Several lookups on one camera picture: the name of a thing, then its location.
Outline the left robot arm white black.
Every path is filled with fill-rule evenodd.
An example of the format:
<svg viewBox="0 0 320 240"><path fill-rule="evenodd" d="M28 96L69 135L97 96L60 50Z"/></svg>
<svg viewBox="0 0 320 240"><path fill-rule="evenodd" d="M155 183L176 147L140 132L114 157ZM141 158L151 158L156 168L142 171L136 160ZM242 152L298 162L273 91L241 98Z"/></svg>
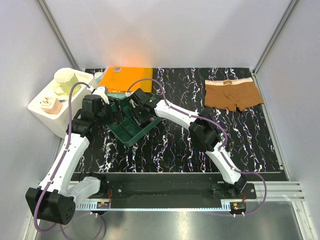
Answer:
<svg viewBox="0 0 320 240"><path fill-rule="evenodd" d="M105 94L94 93L83 98L82 108L69 120L62 149L50 171L38 187L30 187L25 194L35 221L67 225L82 202L91 196L103 198L108 193L107 178L102 174L91 173L73 187L69 184L94 131L113 120Z"/></svg>

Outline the brown boxer briefs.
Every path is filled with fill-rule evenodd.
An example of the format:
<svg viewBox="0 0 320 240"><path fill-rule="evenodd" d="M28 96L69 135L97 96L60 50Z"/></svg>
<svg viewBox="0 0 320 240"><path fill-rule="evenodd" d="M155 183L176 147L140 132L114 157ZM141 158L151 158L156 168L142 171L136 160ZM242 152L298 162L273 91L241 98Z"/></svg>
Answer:
<svg viewBox="0 0 320 240"><path fill-rule="evenodd" d="M251 77L235 80L206 80L204 105L235 112L263 104L264 100Z"/></svg>

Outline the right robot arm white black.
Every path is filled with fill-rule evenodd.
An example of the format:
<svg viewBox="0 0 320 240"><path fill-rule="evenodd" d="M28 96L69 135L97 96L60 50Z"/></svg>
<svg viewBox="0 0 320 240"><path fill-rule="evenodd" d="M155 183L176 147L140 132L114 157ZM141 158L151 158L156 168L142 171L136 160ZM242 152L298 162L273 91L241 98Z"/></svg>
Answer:
<svg viewBox="0 0 320 240"><path fill-rule="evenodd" d="M191 143L199 151L205 153L219 169L222 179L227 184L228 195L239 198L245 192L246 177L228 156L225 142L218 133L218 124L208 118L208 113L190 111L168 101L164 96L151 94L148 96L140 88L134 92L126 92L135 115L151 114L170 120L189 132Z"/></svg>

